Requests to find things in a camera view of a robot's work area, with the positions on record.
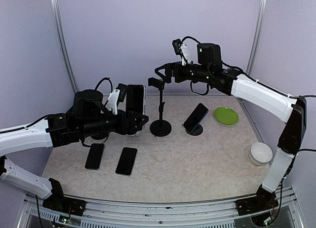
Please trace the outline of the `tall black phone stand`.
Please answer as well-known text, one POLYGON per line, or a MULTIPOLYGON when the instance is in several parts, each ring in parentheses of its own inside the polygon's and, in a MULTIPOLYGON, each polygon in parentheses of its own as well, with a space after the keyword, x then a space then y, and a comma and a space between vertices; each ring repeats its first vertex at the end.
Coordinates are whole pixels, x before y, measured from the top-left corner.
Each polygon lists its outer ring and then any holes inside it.
POLYGON ((150 132, 157 137, 164 137, 170 134, 172 126, 171 124, 163 119, 163 109, 165 102, 163 101, 163 90, 165 82, 162 79, 151 77, 148 79, 148 86, 155 87, 159 90, 159 119, 155 120, 150 125, 150 132))

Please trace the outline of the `black phone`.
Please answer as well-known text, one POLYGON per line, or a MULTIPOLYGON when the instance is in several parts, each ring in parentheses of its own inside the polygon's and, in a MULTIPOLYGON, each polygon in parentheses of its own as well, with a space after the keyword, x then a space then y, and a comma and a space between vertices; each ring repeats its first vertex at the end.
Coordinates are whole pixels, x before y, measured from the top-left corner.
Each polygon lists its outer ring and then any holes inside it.
POLYGON ((199 103, 196 106, 196 108, 192 111, 192 113, 189 115, 189 117, 185 120, 183 126, 189 132, 194 131, 195 128, 203 120, 203 118, 208 114, 208 112, 208 108, 204 104, 199 103))
POLYGON ((137 152, 138 150, 136 148, 124 147, 122 149, 115 173, 123 176, 130 176, 137 152))

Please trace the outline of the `blue-edged black smartphone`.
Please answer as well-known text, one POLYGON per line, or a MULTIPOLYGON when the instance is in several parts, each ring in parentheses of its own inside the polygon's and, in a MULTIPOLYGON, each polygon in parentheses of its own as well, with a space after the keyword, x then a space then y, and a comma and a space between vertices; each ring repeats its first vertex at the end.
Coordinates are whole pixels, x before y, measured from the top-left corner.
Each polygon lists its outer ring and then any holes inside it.
POLYGON ((104 144, 92 144, 86 159, 85 169, 98 170, 100 168, 104 144))

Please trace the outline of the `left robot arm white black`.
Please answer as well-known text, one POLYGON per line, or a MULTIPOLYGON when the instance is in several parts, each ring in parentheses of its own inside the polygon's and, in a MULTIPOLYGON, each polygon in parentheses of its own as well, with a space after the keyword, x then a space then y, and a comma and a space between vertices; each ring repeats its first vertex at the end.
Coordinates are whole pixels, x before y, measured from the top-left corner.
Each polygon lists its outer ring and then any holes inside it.
POLYGON ((114 96, 115 101, 106 107, 101 92, 80 91, 66 113, 49 114, 33 123, 1 130, 0 180, 40 198, 49 198, 56 209, 65 210, 69 199, 63 195, 59 181, 37 176, 17 166, 7 155, 36 148, 57 148, 83 142, 87 137, 106 137, 111 132, 133 135, 142 130, 148 116, 117 109, 119 93, 114 96))

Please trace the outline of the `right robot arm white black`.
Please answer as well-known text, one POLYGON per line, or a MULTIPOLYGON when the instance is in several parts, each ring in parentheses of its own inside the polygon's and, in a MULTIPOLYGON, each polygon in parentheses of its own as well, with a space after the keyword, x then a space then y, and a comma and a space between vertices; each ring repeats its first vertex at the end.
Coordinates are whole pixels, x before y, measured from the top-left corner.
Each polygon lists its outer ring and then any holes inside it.
POLYGON ((188 49, 179 39, 172 44, 176 55, 181 56, 182 60, 155 69, 155 73, 166 83, 186 80, 206 83, 208 87, 228 96, 246 100, 267 110, 285 123, 270 171, 257 190, 260 193, 252 200, 255 209, 265 209, 272 201, 271 193, 278 188, 301 147, 307 127, 305 97, 280 92, 252 79, 238 67, 227 66, 224 69, 225 63, 217 44, 198 43, 196 64, 191 61, 188 49))

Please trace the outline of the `black phone on short stand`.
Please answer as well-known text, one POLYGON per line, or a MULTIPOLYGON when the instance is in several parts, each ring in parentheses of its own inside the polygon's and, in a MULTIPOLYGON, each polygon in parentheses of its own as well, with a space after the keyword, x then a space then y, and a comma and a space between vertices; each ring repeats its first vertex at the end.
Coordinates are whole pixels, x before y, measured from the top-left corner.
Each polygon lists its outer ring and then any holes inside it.
POLYGON ((204 104, 199 103, 196 106, 196 108, 192 111, 192 113, 189 115, 189 117, 185 120, 183 126, 189 132, 194 131, 195 128, 203 120, 203 118, 208 114, 208 112, 208 108, 204 104))

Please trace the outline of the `short black phone stand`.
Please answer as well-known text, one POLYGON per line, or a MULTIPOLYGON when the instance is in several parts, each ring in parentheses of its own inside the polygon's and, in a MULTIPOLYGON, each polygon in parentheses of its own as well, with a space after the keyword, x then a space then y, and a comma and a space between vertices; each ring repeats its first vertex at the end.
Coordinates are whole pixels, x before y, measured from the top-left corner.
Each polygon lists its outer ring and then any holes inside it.
POLYGON ((200 124, 198 124, 192 132, 190 132, 188 129, 185 129, 185 130, 187 134, 192 135, 192 136, 199 136, 203 133, 203 127, 200 124))

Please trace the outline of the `green round stand base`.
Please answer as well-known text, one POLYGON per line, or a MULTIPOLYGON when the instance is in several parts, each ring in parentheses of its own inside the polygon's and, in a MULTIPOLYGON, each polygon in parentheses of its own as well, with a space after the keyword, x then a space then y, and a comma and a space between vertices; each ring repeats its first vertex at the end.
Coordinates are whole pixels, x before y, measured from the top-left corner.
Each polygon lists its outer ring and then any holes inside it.
POLYGON ((214 110, 213 114, 218 122, 225 125, 234 125, 239 121, 236 111, 229 107, 218 107, 214 110))

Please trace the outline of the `white round bowl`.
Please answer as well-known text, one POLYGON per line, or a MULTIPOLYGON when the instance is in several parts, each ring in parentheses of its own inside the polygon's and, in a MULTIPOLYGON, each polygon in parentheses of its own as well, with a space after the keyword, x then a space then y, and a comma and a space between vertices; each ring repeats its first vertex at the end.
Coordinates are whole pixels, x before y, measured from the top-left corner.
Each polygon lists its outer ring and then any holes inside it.
POLYGON ((255 165, 263 166, 272 160, 273 153, 268 145, 256 142, 250 148, 249 158, 255 165))

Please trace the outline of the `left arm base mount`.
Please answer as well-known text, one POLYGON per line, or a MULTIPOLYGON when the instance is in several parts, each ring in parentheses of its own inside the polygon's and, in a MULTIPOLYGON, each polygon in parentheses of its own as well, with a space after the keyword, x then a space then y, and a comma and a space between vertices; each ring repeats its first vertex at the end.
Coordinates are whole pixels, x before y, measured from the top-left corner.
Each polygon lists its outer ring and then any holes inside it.
POLYGON ((60 182, 53 178, 49 178, 48 180, 52 186, 52 194, 43 200, 42 206, 53 211, 82 217, 86 202, 81 199, 64 196, 60 182))

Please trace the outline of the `right aluminium corner post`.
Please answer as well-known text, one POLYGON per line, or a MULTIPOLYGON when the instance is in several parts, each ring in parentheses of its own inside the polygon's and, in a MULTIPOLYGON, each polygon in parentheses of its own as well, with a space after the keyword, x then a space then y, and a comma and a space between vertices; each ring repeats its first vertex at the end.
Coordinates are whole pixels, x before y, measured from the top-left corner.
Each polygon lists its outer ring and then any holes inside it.
POLYGON ((263 28, 263 24, 264 24, 267 1, 268 0, 260 0, 260 2, 259 2, 257 20, 256 20, 256 25, 255 25, 255 32, 254 32, 254 37, 253 37, 253 41, 252 41, 250 55, 248 58, 247 68, 246 68, 246 73, 248 75, 252 74, 252 71, 254 68, 255 59, 256 59, 259 43, 260 43, 261 32, 262 32, 262 28, 263 28))

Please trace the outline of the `aluminium corner post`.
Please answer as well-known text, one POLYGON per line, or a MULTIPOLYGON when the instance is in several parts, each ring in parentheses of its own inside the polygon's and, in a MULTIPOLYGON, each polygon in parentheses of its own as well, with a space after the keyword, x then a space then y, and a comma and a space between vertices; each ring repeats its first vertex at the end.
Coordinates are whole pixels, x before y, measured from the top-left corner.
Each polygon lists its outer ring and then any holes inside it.
POLYGON ((259 2, 257 20, 256 20, 256 25, 255 25, 255 32, 254 32, 254 37, 253 37, 253 41, 252 41, 250 55, 248 58, 247 68, 246 68, 246 73, 248 75, 252 74, 252 71, 254 68, 255 59, 256 59, 259 43, 260 43, 261 32, 262 32, 262 28, 263 28, 263 24, 264 24, 267 1, 268 0, 260 0, 260 2, 259 2))
POLYGON ((61 48, 63 61, 66 67, 67 77, 69 79, 71 89, 73 93, 75 94, 76 92, 78 92, 79 88, 78 88, 78 84, 77 84, 77 81, 72 69, 69 52, 67 49, 67 44, 66 44, 65 35, 63 31, 63 25, 62 25, 62 18, 61 18, 61 13, 60 13, 60 8, 59 8, 59 1, 50 0, 50 2, 51 2, 52 12, 53 12, 55 26, 57 30, 58 41, 61 48))

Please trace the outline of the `left aluminium corner post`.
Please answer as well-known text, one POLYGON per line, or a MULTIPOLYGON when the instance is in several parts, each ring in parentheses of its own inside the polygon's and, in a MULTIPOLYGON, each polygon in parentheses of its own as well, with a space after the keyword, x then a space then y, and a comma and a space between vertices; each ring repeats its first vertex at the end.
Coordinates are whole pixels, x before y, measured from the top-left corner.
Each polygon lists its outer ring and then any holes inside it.
POLYGON ((61 18, 61 13, 60 13, 60 8, 59 8, 59 1, 50 0, 50 2, 51 2, 52 12, 53 12, 55 26, 57 30, 58 41, 61 48, 63 61, 66 67, 67 77, 69 79, 71 89, 73 93, 75 94, 76 92, 78 92, 79 88, 78 88, 78 84, 77 84, 77 81, 72 69, 69 52, 67 49, 67 44, 66 44, 65 35, 63 31, 63 25, 62 25, 62 18, 61 18))

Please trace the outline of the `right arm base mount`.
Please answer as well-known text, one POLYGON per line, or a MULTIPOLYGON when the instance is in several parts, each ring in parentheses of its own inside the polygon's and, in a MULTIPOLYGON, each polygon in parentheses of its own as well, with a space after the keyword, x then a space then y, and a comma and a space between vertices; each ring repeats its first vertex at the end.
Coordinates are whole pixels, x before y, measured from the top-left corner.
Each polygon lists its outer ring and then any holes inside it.
POLYGON ((238 199, 235 203, 239 216, 265 211, 273 206, 278 207, 276 193, 265 190, 262 185, 257 189, 255 196, 238 199))

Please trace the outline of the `aluminium front rail frame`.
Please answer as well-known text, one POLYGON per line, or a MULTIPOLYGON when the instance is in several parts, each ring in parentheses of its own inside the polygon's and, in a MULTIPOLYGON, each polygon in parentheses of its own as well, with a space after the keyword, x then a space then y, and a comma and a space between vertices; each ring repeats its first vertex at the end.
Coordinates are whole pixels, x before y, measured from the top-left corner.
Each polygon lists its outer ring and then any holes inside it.
POLYGON ((187 203, 135 203, 85 199, 82 216, 71 215, 64 224, 66 214, 41 206, 27 195, 16 227, 33 228, 41 224, 47 227, 65 228, 252 228, 255 216, 265 211, 239 215, 237 198, 187 203))

